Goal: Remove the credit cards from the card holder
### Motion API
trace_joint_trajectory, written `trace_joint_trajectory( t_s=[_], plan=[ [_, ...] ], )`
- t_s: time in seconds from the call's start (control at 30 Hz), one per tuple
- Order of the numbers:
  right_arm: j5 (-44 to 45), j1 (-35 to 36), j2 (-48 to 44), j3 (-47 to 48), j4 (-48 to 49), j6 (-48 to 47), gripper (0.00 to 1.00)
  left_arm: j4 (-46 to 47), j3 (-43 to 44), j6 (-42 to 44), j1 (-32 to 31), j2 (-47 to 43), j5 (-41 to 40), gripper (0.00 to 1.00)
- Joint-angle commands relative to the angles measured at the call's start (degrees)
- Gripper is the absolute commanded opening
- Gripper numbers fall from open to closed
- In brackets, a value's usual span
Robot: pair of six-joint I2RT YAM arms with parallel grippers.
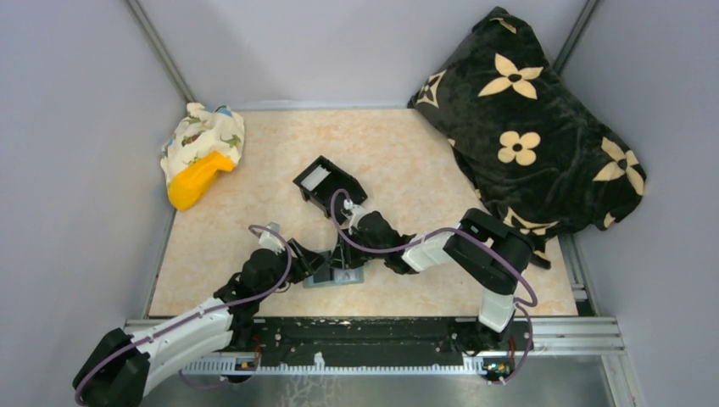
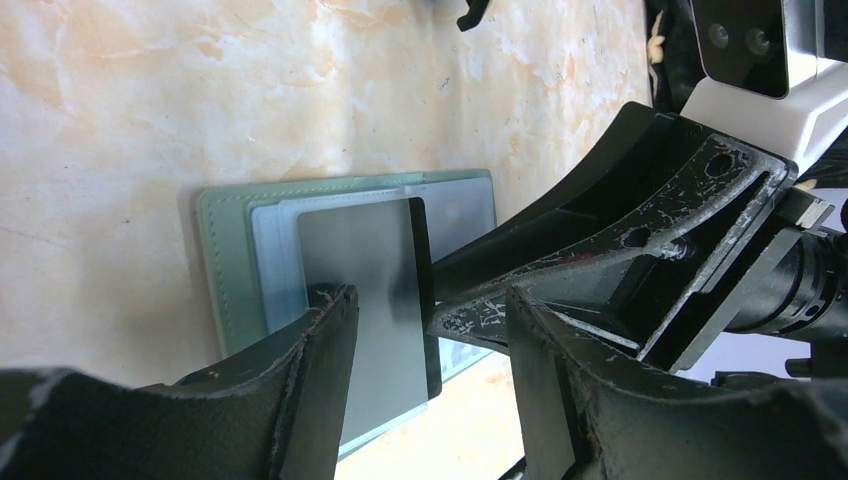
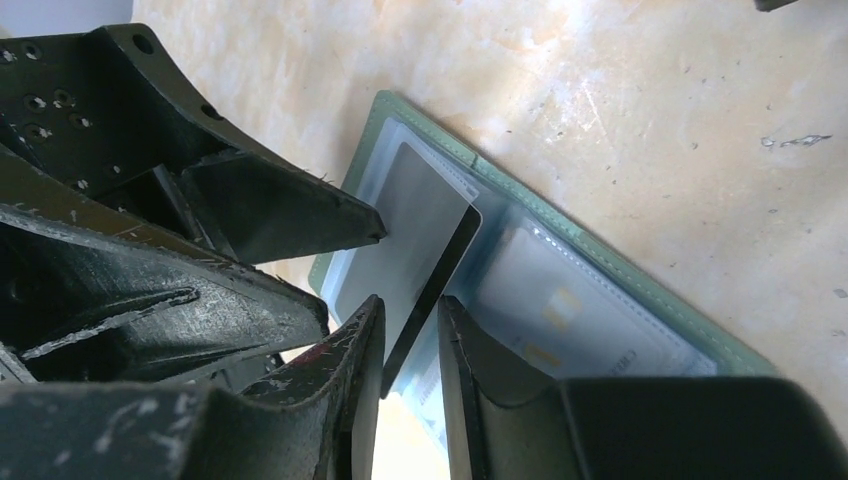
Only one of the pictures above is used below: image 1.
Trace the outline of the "green card holder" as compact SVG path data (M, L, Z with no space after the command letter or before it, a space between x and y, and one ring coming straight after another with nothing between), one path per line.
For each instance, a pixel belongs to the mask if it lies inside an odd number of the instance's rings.
M364 282L364 268L318 271L303 281L304 288L339 287Z

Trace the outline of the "black plastic box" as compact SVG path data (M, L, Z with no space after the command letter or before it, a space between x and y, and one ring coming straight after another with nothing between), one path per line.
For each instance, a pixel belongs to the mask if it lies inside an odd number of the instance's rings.
M308 191L300 186L300 182L317 165L322 165L329 170L331 174L314 191ZM293 179L293 184L299 188L303 200L309 201L318 207L326 218L331 217L331 208L334 208L336 219L340 224L346 220L342 214L344 197L338 197L335 203L332 204L332 196L335 191L339 189L345 190L348 193L348 198L355 204L362 204L368 198L365 189L356 178L322 155L302 170Z

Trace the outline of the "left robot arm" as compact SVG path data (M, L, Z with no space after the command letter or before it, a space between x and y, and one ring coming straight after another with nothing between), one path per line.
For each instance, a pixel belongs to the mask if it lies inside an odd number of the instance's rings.
M137 406L167 377L214 351L257 354L254 316L276 289L328 271L329 252L295 240L278 249L259 248L212 297L182 315L144 331L106 333L76 374L72 386L81 406Z

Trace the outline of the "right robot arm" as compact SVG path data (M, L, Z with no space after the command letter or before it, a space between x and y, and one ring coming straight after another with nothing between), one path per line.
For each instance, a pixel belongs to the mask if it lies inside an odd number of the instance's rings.
M523 271L534 252L533 242L516 229L480 209L468 209L457 226L422 236L401 235L377 211L348 209L346 228L337 229L342 265L381 259L399 275L416 275L443 265L456 265L482 286L477 316L478 341L498 348L510 341Z

